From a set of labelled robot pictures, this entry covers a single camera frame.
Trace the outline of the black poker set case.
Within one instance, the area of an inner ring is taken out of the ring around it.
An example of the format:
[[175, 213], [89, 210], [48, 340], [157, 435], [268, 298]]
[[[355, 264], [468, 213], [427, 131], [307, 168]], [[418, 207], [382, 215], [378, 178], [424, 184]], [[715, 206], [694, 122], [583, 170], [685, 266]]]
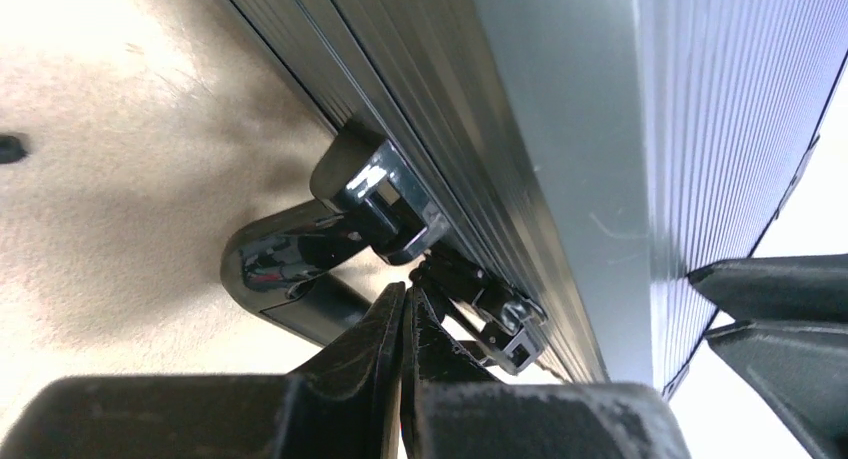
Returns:
[[814, 149], [847, 0], [221, 0], [333, 134], [311, 199], [234, 234], [220, 277], [326, 345], [333, 270], [421, 262], [511, 373], [670, 395]]

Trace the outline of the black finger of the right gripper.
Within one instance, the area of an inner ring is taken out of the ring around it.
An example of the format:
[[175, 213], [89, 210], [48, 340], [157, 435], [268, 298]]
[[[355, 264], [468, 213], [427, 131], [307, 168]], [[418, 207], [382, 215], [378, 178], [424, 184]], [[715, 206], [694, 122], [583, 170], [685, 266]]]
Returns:
[[736, 320], [847, 322], [845, 254], [726, 259], [687, 279]]
[[706, 341], [813, 458], [847, 456], [847, 326], [743, 321]]

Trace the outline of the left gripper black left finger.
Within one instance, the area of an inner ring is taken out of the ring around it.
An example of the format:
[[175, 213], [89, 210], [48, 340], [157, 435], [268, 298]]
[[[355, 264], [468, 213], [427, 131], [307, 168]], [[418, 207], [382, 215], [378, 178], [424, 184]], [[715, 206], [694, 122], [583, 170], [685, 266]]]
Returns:
[[5, 458], [394, 458], [406, 288], [284, 375], [80, 376], [25, 408]]

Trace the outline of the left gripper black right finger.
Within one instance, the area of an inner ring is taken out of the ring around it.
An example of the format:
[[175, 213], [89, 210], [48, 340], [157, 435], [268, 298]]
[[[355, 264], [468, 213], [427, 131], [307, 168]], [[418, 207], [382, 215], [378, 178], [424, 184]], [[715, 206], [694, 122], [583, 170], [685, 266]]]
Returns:
[[670, 407], [633, 383], [507, 384], [407, 292], [400, 424], [411, 458], [687, 458]]

